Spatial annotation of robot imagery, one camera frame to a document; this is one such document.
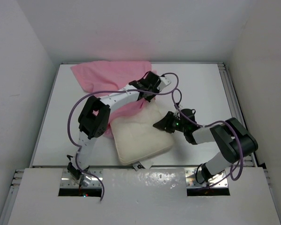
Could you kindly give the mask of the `pink satin pillowcase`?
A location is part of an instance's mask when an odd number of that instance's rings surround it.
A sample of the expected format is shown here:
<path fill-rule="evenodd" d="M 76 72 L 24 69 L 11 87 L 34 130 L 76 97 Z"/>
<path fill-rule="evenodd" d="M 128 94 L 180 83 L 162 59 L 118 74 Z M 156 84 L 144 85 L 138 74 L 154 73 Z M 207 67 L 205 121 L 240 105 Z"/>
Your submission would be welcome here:
<path fill-rule="evenodd" d="M 152 70 L 149 61 L 93 61 L 77 64 L 71 71 L 84 92 L 112 90 L 117 91 L 129 82 L 141 79 L 144 74 Z M 119 117 L 131 117 L 148 105 L 144 99 L 129 103 L 111 113 L 104 135 L 112 138 L 111 122 Z"/>

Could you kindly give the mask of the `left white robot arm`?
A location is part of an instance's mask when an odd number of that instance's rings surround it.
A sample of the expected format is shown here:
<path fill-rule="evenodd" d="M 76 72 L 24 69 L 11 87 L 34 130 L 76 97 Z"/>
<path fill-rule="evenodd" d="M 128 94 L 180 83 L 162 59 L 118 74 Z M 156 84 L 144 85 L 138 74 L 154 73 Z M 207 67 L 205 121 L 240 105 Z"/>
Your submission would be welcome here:
<path fill-rule="evenodd" d="M 142 99 L 149 102 L 169 84 L 171 84 L 171 81 L 164 75 L 158 76 L 154 72 L 148 71 L 143 78 L 131 81 L 119 90 L 95 91 L 78 100 L 70 111 L 67 121 L 68 138 L 74 146 L 79 148 L 75 157 L 67 156 L 70 160 L 67 170 L 72 177 L 79 180 L 83 171 L 82 163 L 78 161 L 82 146 L 73 140 L 70 131 L 71 117 L 82 100 L 86 99 L 87 101 L 78 117 L 79 132 L 85 134 L 86 138 L 91 141 L 102 136 L 107 130 L 112 112 Z"/>

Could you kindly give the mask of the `cream white pillow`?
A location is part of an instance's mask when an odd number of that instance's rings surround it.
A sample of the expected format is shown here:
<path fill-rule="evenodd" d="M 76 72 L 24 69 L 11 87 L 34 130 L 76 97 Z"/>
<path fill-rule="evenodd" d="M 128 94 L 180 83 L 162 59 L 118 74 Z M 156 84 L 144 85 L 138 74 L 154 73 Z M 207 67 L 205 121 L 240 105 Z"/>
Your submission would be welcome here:
<path fill-rule="evenodd" d="M 162 118 L 154 100 L 132 102 L 111 113 L 105 134 L 113 137 L 122 165 L 157 156 L 173 147 L 171 134 L 153 127 Z"/>

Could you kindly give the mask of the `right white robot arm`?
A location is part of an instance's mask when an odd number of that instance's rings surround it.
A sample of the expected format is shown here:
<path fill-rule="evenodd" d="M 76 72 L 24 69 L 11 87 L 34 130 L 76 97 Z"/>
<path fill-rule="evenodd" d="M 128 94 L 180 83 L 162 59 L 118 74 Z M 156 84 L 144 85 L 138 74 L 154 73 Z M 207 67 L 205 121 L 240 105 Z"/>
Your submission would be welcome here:
<path fill-rule="evenodd" d="M 236 118 L 210 126 L 199 126 L 195 113 L 194 109 L 182 109 L 177 113 L 169 111 L 153 127 L 170 134 L 179 131 L 192 145 L 211 142 L 217 144 L 219 152 L 196 169 L 195 180 L 198 184 L 207 184 L 211 178 L 234 163 L 243 166 L 244 157 L 258 149 L 256 139 Z"/>

